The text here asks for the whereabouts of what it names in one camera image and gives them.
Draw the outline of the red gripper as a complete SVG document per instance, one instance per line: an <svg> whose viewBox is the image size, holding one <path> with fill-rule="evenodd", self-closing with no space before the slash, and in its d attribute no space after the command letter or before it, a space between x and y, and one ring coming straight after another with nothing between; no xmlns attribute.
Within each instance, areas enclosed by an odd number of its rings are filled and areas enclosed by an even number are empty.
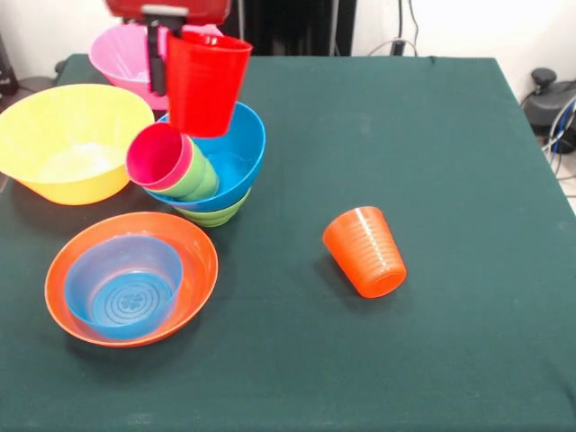
<svg viewBox="0 0 576 432"><path fill-rule="evenodd" d="M111 14L125 20L147 22L150 92L166 95L166 68L158 53L159 26L168 20L168 29L182 37L185 24L221 24L230 14L230 0L106 0Z"/></svg>

